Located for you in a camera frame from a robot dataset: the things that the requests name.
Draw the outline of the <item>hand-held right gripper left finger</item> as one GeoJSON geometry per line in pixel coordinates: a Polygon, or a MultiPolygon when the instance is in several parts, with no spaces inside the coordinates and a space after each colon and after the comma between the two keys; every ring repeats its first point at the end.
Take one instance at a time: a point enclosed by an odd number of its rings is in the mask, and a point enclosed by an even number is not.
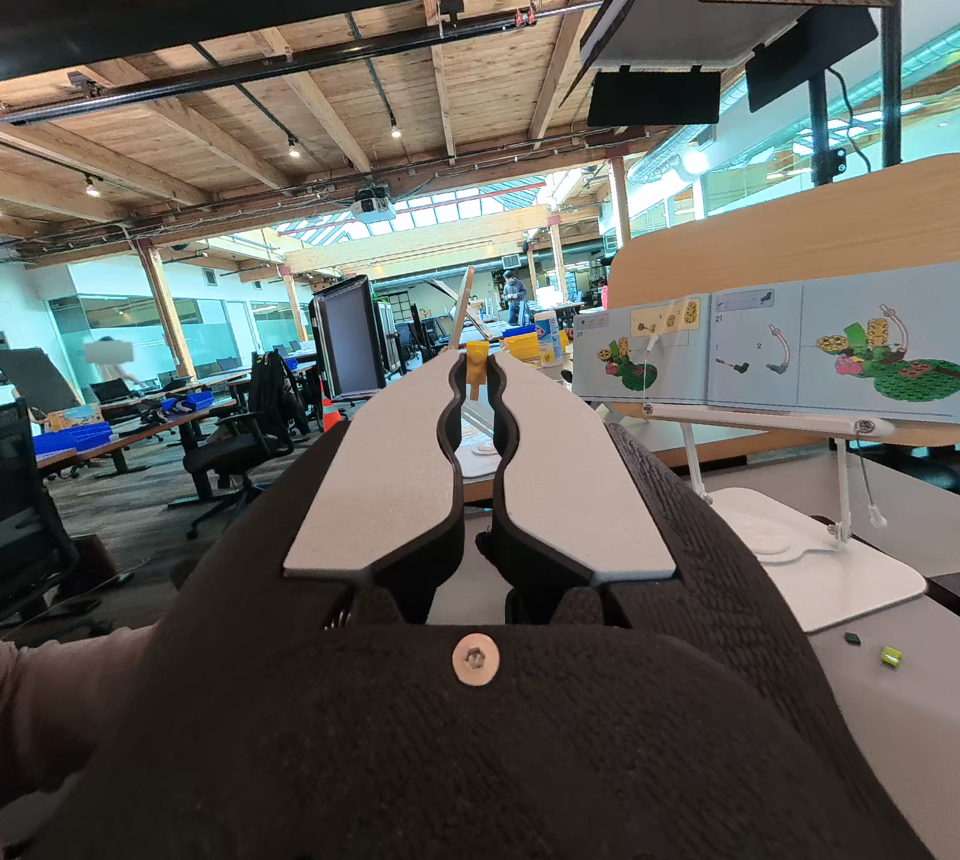
{"type": "Polygon", "coordinates": [[[465,365],[462,352],[444,352],[358,410],[286,555],[286,579],[388,590],[405,621],[426,623],[464,554],[465,365]]]}

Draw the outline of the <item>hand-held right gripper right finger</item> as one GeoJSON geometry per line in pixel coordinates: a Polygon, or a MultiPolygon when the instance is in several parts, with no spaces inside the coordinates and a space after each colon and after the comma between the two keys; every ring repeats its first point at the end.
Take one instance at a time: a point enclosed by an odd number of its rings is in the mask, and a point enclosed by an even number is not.
{"type": "Polygon", "coordinates": [[[570,590],[603,596],[677,570],[606,423],[562,382],[507,353],[486,362],[494,475],[486,560],[508,624],[547,624],[570,590]]]}

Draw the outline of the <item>person's left forearm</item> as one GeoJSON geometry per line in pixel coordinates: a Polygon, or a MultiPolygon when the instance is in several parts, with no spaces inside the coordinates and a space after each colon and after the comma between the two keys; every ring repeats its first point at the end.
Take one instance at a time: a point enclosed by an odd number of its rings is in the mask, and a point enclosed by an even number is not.
{"type": "Polygon", "coordinates": [[[1,806],[85,766],[125,708],[158,625],[19,647],[1,643],[1,806]]]}

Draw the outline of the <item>black monitor on stand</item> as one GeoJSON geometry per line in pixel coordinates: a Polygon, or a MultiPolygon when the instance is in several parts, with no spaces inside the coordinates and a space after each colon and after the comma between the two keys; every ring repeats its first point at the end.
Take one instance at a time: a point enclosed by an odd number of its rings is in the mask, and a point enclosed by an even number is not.
{"type": "Polygon", "coordinates": [[[369,279],[341,280],[311,298],[318,366],[333,402],[374,396],[387,385],[369,279]]]}

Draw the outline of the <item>white wipes canister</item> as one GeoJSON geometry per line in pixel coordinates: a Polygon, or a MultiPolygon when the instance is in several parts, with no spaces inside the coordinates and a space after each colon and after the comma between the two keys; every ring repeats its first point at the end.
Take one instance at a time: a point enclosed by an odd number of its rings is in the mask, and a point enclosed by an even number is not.
{"type": "Polygon", "coordinates": [[[559,366],[563,362],[564,348],[556,312],[554,310],[536,312],[534,327],[540,365],[542,367],[559,366]]]}

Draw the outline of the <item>toy brick instruction booklet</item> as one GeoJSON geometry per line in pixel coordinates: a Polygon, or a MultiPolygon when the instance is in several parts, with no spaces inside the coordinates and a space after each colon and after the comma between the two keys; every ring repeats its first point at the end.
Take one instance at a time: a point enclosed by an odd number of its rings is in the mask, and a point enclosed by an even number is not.
{"type": "Polygon", "coordinates": [[[587,401],[954,424],[958,265],[587,313],[572,356],[572,390],[587,401]]]}

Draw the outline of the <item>long wooden table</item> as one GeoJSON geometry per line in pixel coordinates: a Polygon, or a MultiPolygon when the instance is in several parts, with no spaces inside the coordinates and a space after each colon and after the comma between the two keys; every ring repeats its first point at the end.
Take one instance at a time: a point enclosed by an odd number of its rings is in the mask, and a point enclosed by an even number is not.
{"type": "Polygon", "coordinates": [[[175,414],[162,424],[150,428],[144,427],[143,429],[120,432],[119,434],[113,435],[111,439],[103,445],[90,446],[80,450],[71,448],[57,453],[39,456],[36,461],[37,469],[41,472],[42,476],[50,479],[55,474],[60,474],[63,470],[78,470],[93,460],[106,456],[114,460],[115,470],[113,475],[124,475],[142,471],[143,468],[135,469],[128,466],[125,451],[129,450],[134,444],[155,439],[168,431],[177,430],[184,425],[189,428],[187,431],[189,437],[182,440],[180,445],[186,451],[194,449],[199,435],[193,426],[216,411],[226,410],[227,407],[234,404],[234,402],[242,401],[243,398],[241,394],[246,395],[248,393],[246,388],[250,386],[251,376],[251,372],[241,372],[240,374],[226,378],[214,379],[211,377],[209,379],[210,383],[214,385],[224,384],[230,389],[232,392],[230,397],[215,399],[209,406],[191,413],[175,414]]]}

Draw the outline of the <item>ceiling projector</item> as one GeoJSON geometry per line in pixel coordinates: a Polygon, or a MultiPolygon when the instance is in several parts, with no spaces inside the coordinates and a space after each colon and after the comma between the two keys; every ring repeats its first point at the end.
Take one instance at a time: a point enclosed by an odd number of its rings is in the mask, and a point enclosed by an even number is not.
{"type": "Polygon", "coordinates": [[[384,183],[369,183],[359,187],[350,206],[351,216],[366,225],[391,221],[397,216],[389,187],[384,183]]]}

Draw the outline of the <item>white book stand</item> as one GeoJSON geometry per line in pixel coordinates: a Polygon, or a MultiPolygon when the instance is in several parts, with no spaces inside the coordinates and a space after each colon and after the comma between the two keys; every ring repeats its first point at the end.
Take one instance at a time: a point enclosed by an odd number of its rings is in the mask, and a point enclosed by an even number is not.
{"type": "Polygon", "coordinates": [[[733,210],[629,241],[610,306],[958,260],[958,154],[733,210]]]}

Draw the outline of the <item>black flat panel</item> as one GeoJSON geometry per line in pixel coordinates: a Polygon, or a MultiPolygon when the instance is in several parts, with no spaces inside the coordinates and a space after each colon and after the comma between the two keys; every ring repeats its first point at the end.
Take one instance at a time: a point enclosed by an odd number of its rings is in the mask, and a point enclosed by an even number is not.
{"type": "Polygon", "coordinates": [[[1,374],[43,415],[83,406],[68,380],[40,348],[1,350],[1,374]]]}

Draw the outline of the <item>silver ventilation duct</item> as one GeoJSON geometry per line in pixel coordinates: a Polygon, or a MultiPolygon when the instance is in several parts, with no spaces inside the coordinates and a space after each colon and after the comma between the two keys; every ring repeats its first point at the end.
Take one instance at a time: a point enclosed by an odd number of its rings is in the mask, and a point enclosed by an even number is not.
{"type": "Polygon", "coordinates": [[[679,126],[644,158],[627,168],[627,181],[642,185],[660,179],[671,169],[683,167],[685,155],[690,152],[701,153],[702,149],[714,143],[717,128],[717,124],[679,126]]]}

